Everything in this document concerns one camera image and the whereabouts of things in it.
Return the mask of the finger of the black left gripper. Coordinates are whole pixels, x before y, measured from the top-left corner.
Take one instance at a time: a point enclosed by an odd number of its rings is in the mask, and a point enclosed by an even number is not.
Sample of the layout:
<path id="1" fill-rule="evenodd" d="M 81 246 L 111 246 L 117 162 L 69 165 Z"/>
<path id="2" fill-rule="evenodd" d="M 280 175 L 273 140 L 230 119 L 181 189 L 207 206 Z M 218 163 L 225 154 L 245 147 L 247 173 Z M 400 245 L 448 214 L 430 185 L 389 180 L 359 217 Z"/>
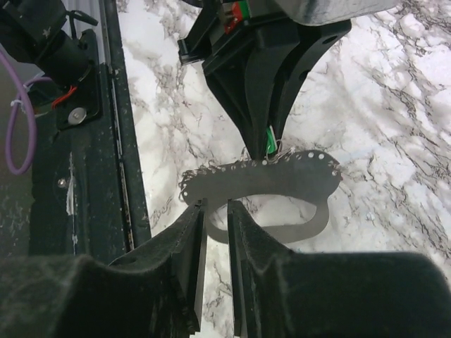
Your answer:
<path id="1" fill-rule="evenodd" d="M 351 20 L 321 26 L 297 25 L 299 43 L 288 54 L 274 84 L 274 134 L 281 139 L 286 120 L 307 75 L 334 43 L 352 28 Z"/>
<path id="2" fill-rule="evenodd" d="M 264 72 L 268 61 L 270 34 L 256 31 L 237 41 L 202 64 L 208 88 L 239 130 L 252 158 L 266 153 L 269 76 Z"/>

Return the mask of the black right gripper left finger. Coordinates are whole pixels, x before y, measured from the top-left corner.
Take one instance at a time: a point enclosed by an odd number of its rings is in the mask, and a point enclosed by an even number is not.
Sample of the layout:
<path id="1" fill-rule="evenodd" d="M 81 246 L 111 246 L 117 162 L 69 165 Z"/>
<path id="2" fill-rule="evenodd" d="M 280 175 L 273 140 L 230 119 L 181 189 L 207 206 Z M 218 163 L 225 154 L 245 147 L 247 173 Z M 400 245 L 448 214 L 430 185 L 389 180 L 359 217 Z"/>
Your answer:
<path id="1" fill-rule="evenodd" d="M 206 258 L 196 201 L 110 264 L 88 255 L 1 261 L 2 337 L 189 337 L 200 330 Z"/>

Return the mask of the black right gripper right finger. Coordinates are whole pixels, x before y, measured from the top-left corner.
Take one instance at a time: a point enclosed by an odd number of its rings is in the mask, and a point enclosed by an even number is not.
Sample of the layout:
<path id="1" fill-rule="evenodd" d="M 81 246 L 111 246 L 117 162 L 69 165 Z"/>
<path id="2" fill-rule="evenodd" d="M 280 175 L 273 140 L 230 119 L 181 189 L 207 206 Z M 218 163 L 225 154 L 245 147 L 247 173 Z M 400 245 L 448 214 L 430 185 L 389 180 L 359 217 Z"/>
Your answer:
<path id="1" fill-rule="evenodd" d="M 238 337 L 449 337 L 450 289 L 413 252 L 297 253 L 228 203 Z"/>

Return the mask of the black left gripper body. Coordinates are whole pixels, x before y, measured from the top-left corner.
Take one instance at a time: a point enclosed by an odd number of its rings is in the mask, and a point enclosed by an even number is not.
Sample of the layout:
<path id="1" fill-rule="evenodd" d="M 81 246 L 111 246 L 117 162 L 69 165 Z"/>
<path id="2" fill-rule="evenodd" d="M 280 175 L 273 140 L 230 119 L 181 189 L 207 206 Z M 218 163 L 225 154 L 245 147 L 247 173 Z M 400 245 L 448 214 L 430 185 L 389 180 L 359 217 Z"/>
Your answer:
<path id="1" fill-rule="evenodd" d="M 207 70 L 250 66 L 292 70 L 299 61 L 297 23 L 278 1 L 188 1 L 201 12 L 178 41 L 182 65 L 203 62 Z"/>

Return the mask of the black mounting rail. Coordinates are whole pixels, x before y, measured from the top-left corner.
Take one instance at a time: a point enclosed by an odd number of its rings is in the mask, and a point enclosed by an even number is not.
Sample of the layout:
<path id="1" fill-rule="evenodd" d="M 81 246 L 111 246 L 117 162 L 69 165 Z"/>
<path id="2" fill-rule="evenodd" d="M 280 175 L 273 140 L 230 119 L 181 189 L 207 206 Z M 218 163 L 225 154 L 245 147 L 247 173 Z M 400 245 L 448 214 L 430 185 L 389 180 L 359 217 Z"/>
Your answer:
<path id="1" fill-rule="evenodd" d="M 29 252 L 88 254 L 108 263 L 151 237 L 115 1 L 31 1 L 63 19 L 89 75 L 38 117 Z"/>

